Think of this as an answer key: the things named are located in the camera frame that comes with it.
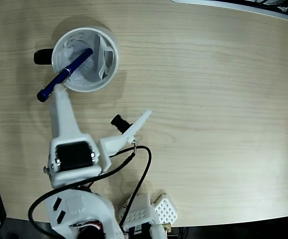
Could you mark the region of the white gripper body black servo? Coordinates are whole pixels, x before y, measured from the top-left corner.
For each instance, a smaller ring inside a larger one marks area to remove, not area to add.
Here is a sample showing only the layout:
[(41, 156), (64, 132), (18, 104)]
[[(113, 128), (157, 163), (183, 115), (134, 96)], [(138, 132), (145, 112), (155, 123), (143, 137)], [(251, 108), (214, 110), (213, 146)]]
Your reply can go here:
[(100, 175), (99, 150), (89, 134), (52, 134), (43, 171), (52, 188), (59, 188)]

